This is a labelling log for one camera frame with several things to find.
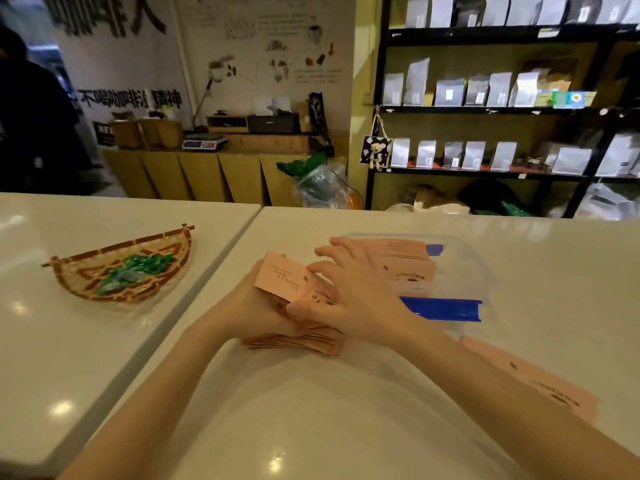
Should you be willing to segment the person's right hand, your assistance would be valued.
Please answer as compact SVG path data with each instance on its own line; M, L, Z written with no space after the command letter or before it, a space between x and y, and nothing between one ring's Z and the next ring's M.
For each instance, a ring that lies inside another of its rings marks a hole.
M339 244L359 250L363 254L363 265L339 267L325 258L307 266L309 271L330 282L335 305L345 309L345 321L341 326L332 327L350 337L393 348L400 339L426 324L403 304L355 240L331 237L328 245Z

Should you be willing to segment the pink paper card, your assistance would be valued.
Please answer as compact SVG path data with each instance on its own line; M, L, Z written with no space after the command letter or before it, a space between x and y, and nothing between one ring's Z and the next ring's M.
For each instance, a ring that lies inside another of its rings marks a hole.
M313 300L335 304L332 285L322 277L276 252L267 252L254 283L256 288L290 303Z
M473 337L462 336L460 343L514 379L533 387L540 394L565 407L588 424L595 425L601 403L597 396L531 362Z

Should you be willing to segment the stack of pink paper cards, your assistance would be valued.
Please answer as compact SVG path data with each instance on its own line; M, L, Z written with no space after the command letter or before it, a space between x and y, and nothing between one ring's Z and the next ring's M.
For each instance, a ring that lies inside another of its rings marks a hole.
M249 349L295 348L336 356L344 342L345 335L338 329L324 325L313 325L299 336L267 333L243 339L241 344Z

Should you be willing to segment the person's right forearm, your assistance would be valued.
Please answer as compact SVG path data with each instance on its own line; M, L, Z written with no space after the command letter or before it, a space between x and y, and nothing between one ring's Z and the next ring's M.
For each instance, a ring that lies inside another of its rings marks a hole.
M416 366L537 480L640 480L640 457L409 314L393 350Z

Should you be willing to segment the black hanging bag with bear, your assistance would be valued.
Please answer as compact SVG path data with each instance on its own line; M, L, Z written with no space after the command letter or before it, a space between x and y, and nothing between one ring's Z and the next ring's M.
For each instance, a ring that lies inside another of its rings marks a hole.
M372 119L371 134L364 137L359 157L360 164L376 171L388 168L394 142L393 138L389 138L385 131L380 110L381 106L376 105Z

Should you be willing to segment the black patterned pouch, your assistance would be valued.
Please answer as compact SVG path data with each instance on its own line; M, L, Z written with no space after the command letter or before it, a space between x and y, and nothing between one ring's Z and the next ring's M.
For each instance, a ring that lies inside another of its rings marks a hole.
M324 99L322 93L309 93L308 112L311 126L313 127L315 133L317 133L324 140L324 144L321 144L320 146L316 145L315 147L322 148L321 150L318 149L318 151L325 153L327 157L334 157L335 148L326 120Z

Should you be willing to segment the black box device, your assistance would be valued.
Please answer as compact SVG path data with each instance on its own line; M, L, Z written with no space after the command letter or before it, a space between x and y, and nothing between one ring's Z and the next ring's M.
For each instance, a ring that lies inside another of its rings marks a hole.
M301 134L297 113L249 115L246 117L250 134L297 135Z

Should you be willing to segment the small wooden box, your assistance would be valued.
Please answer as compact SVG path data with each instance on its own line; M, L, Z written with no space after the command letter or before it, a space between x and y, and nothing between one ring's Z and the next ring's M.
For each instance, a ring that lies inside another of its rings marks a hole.
M206 117L206 126L214 134L249 134L248 120L245 116L215 114Z

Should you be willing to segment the row of white coffee pouches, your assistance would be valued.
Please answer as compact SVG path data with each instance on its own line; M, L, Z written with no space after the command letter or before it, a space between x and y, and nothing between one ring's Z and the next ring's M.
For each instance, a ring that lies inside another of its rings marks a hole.
M405 28L640 25L640 0L407 0Z
M498 142L489 148L484 141L450 142L444 145L442 156L436 156L435 141L421 141L417 156L408 154L408 139L397 139L397 153L392 155L389 171L463 171L517 173L525 175L587 175L600 130L588 130L576 144L544 141L533 153L524 152L516 142ZM616 133L604 150L595 171L597 178L640 179L640 133Z
M526 61L520 72L429 79L430 59L409 64L407 71L387 73L382 103L411 107L544 107L552 94L572 86L577 58L560 55Z

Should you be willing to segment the brown paper bag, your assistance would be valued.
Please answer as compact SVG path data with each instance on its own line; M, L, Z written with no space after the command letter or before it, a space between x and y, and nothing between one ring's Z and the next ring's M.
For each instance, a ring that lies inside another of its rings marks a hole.
M144 118L138 120L144 147L148 150L179 150L184 141L180 121Z
M113 120L109 122L109 128L114 137L116 146L121 150L146 149L140 124L138 120Z

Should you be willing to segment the woven bamboo basket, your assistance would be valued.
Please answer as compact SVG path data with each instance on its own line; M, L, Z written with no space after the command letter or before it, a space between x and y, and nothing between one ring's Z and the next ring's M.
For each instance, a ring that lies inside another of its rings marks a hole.
M71 295L93 303L133 305L151 300L175 284L189 263L193 251L194 225L182 224L164 233L119 242L84 253L53 256L42 267L51 268L56 281ZM162 274L107 296L97 296L92 289L107 269L135 254L174 254L174 262Z

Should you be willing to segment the black metal shelf unit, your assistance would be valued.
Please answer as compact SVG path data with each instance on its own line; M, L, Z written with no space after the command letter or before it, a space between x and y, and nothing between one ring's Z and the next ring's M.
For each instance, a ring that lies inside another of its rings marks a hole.
M591 155L582 175L565 175L552 173L526 172L523 169L507 172L480 171L481 178L516 179L524 175L530 180L540 180L534 195L533 204L539 205L555 182L576 182L577 186L568 201L562 215L563 218L574 218L588 188L596 181L612 181L614 183L640 182L631 176L597 177L596 170L604 160L605 148L612 142L614 134L619 131L621 121L630 118L636 111L640 117L640 107L594 107L581 109L558 109L555 107L479 107L479 106L407 106L383 105L383 80L387 62L387 51L393 47L448 47L448 46L504 46L546 44L578 44L595 43L596 50L591 58L583 85L586 89L596 88L601 80L605 63L609 60L613 49L622 42L634 42L640 46L640 25L559 25L559 26L517 26L517 27L476 27L476 28L434 28L434 29L391 29L390 14L392 0L382 0L380 40L373 65L374 88L372 90L373 115L380 120L383 114L480 114L483 116L588 116L606 120L603 135L599 140L596 152Z

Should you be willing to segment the white plastic bags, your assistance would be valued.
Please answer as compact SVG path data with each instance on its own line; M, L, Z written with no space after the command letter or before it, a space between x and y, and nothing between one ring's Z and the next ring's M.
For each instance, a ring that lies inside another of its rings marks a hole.
M578 184L569 182L553 184L541 204L540 215L551 218L563 217L577 186ZM590 184L574 218L640 221L640 180Z

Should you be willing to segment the green yellow carton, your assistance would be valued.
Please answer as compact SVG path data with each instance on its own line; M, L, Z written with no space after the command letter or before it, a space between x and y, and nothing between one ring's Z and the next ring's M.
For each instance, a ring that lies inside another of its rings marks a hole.
M560 91L540 90L534 101L534 107L578 110L590 107L596 91Z

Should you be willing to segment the white illustrated wall poster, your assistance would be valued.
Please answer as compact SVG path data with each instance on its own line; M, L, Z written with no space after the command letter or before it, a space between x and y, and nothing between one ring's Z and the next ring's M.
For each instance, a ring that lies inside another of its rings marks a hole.
M269 101L291 110L322 93L328 127L347 132L356 0L173 0L196 109L208 64L235 55L237 75L213 83L198 123L217 111L247 116Z

